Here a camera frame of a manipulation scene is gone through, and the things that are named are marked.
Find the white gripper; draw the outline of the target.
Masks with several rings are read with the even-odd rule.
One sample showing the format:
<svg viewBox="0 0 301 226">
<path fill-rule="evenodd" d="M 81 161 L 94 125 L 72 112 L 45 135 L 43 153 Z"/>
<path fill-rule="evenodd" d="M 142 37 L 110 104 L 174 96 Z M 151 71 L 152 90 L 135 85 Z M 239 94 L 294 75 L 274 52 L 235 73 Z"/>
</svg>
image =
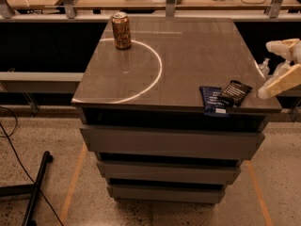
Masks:
<svg viewBox="0 0 301 226">
<path fill-rule="evenodd" d="M 265 100 L 280 94 L 283 91 L 295 88 L 301 84 L 301 40 L 272 40 L 266 43 L 270 53 L 276 54 L 293 61 L 293 65 L 287 72 L 269 79 L 258 91 L 258 96 Z"/>
</svg>

